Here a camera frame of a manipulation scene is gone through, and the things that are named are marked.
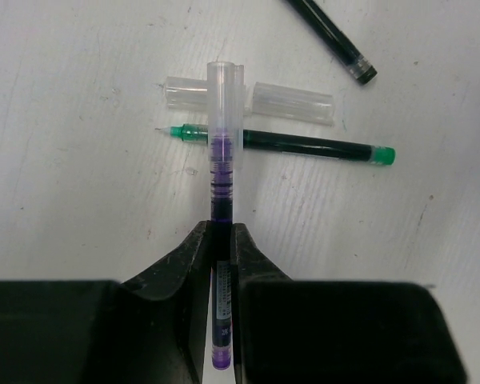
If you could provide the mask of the black gel pen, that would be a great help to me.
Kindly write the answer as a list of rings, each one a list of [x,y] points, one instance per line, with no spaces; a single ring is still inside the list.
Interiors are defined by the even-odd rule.
[[[312,0],[289,0],[287,3],[326,44],[355,81],[364,86],[378,72],[329,16]]]

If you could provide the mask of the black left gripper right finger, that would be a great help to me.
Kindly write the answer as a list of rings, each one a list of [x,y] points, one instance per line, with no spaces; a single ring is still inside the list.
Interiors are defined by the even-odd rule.
[[[293,280],[231,235],[238,383],[464,383],[442,310],[413,282]]]

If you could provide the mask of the purple gel pen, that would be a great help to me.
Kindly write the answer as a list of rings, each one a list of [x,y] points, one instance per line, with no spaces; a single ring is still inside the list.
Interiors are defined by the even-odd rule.
[[[234,216],[234,164],[243,150],[244,67],[207,64],[207,117],[210,159],[212,252],[212,365],[231,363],[232,282],[230,238]]]

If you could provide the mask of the clear pen cap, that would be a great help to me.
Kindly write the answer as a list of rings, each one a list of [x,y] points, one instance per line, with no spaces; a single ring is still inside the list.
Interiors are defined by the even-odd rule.
[[[207,81],[168,77],[164,85],[169,108],[207,111]],[[244,115],[259,114],[321,126],[334,124],[334,98],[308,90],[256,82],[244,88]]]

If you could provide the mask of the green gel pen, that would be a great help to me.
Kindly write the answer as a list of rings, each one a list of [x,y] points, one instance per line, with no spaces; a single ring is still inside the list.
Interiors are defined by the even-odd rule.
[[[364,162],[376,166],[391,166],[396,159],[395,149],[387,146],[372,146],[259,130],[244,130],[243,146],[248,150],[318,156]]]

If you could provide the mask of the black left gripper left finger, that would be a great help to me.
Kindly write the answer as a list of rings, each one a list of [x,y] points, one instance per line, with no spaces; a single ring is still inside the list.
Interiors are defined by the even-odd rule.
[[[200,383],[210,225],[125,282],[0,281],[0,383]]]

